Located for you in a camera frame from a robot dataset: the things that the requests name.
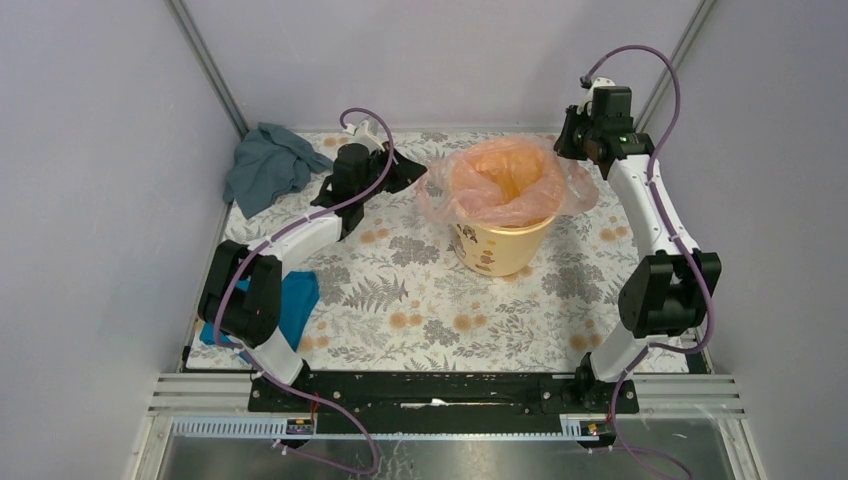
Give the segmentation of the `pink plastic trash bag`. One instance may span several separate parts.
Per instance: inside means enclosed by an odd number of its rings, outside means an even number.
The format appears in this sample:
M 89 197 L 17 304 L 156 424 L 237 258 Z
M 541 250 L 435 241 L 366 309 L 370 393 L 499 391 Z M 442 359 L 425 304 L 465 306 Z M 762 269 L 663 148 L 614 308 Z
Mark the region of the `pink plastic trash bag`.
M 591 210 L 599 189 L 587 169 L 555 153 L 546 137 L 484 140 L 432 162 L 415 184 L 434 223 L 521 228 Z

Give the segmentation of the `yellow trash bin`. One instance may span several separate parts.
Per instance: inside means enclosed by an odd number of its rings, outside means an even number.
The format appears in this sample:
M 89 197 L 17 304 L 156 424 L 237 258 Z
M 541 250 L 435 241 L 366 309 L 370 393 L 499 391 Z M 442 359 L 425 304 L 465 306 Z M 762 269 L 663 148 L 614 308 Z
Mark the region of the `yellow trash bin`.
M 482 275 L 504 277 L 518 273 L 534 258 L 554 217 L 524 227 L 493 227 L 466 223 L 450 225 L 452 245 L 461 262 Z

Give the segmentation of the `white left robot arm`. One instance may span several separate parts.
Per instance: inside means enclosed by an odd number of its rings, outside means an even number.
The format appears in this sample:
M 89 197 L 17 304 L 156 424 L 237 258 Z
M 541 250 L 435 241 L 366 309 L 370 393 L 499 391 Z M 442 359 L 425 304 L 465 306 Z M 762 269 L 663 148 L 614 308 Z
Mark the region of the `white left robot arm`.
M 217 246 L 197 314 L 211 327 L 215 344 L 236 350 L 274 381 L 272 398 L 285 410 L 304 407 L 311 387 L 299 377 L 304 360 L 279 326 L 284 277 L 351 234 L 372 197 L 401 192 L 426 171 L 390 144 L 381 151 L 348 144 L 303 214 L 251 244 L 226 240 Z

